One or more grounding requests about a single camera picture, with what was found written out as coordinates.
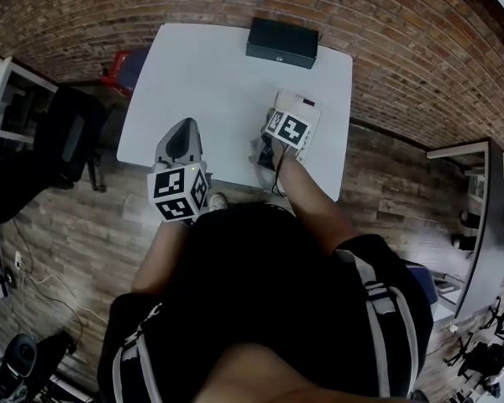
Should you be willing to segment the blue chair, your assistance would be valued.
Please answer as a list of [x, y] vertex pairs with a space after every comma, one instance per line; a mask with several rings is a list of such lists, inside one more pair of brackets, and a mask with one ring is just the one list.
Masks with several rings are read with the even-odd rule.
[[435, 322], [434, 314], [438, 307], [438, 294], [433, 280], [433, 275], [425, 266], [411, 261], [404, 261], [404, 265], [418, 283], [418, 290], [413, 290], [407, 297], [407, 305], [412, 315], [423, 317], [429, 311], [431, 322]]

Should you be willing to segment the white plastic device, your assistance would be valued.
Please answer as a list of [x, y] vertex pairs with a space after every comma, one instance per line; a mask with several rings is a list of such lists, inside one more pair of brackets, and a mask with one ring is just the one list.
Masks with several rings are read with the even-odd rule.
[[312, 140], [322, 114], [321, 111], [318, 107], [316, 107], [314, 102], [311, 102], [305, 97], [294, 94], [286, 89], [278, 91], [274, 108], [296, 115], [311, 125], [310, 132], [305, 140], [303, 149], [296, 153], [297, 160], [303, 164], [307, 157], [308, 150], [311, 147]]

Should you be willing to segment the black rectangular box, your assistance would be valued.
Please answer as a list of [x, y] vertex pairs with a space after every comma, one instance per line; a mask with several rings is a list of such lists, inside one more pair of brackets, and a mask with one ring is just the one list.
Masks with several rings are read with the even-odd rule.
[[311, 69], [317, 59], [319, 32], [266, 18], [253, 18], [246, 55]]

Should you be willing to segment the small white side table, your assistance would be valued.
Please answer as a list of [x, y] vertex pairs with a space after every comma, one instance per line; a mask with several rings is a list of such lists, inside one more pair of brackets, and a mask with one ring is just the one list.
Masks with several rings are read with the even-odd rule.
[[26, 95], [26, 92], [22, 88], [9, 83], [9, 79], [12, 74], [19, 76], [22, 81], [27, 81], [34, 86], [42, 87], [51, 93], [56, 93], [58, 86], [52, 81], [48, 81], [44, 77], [22, 67], [20, 64], [17, 64], [13, 60], [12, 56], [5, 59], [0, 57], [0, 139], [8, 139], [24, 144], [32, 144], [34, 142], [34, 137], [2, 129], [3, 116], [6, 106], [11, 104], [15, 95], [20, 97], [24, 97]]

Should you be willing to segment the black office chair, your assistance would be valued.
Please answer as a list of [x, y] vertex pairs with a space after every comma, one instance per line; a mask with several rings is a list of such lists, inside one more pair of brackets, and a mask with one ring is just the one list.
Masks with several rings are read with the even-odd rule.
[[92, 189], [104, 192], [106, 186], [96, 177], [97, 146], [108, 115], [95, 97], [61, 87], [39, 118], [32, 149], [14, 152], [0, 145], [0, 223], [48, 188], [73, 188], [85, 169]]

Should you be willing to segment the person's left forearm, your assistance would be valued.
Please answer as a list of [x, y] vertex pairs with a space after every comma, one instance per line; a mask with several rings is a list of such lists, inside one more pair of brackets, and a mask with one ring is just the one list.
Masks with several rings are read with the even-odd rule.
[[177, 266], [191, 228], [162, 222], [131, 284], [133, 293], [161, 293]]

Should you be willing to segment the person's right forearm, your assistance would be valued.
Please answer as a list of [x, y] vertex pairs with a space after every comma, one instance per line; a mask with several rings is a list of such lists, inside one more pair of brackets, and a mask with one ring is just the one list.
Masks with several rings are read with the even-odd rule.
[[339, 247], [357, 237], [351, 221], [280, 140], [274, 139], [272, 148], [277, 179], [314, 248], [324, 255], [341, 255], [353, 262], [354, 254]]

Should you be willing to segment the black grey floor device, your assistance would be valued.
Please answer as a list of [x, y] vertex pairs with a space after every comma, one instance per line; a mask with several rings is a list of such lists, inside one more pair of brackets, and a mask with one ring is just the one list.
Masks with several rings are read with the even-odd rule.
[[16, 335], [0, 358], [0, 403], [31, 403], [61, 360], [75, 350], [75, 340], [68, 332], [39, 342], [26, 333]]

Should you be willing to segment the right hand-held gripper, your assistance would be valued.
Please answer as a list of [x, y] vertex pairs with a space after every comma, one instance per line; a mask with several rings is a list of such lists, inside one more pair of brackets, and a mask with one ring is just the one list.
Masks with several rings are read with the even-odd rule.
[[272, 140], [278, 139], [289, 150], [298, 153], [304, 147], [310, 128], [311, 125], [298, 116], [270, 108], [260, 136], [251, 141], [254, 151], [252, 162], [267, 170], [274, 170]]

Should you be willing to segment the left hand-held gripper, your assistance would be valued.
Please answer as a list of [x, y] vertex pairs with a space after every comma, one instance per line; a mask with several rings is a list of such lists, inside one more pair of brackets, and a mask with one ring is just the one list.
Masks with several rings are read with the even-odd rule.
[[191, 225], [201, 215], [209, 177], [195, 119], [181, 120], [157, 144], [147, 189], [150, 204], [159, 211], [163, 222]]

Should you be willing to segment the person's black shirt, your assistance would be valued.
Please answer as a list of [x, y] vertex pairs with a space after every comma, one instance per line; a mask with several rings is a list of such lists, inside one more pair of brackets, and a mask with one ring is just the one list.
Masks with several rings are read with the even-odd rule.
[[231, 348], [271, 350], [305, 379], [328, 390], [380, 394], [369, 315], [385, 342], [390, 393], [405, 397], [424, 364], [433, 328], [429, 311], [412, 315], [418, 283], [376, 234], [317, 251], [299, 221], [266, 204], [210, 212], [192, 225], [172, 277], [158, 294], [118, 296], [110, 307], [97, 371], [103, 403], [150, 403], [140, 363], [118, 354], [143, 338], [163, 403], [192, 403]]

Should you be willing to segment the person's white shoe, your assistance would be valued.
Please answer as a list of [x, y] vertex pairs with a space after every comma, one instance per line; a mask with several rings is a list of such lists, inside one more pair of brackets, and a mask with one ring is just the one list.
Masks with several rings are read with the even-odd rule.
[[208, 211], [216, 212], [228, 208], [228, 200], [222, 192], [214, 193], [208, 200]]

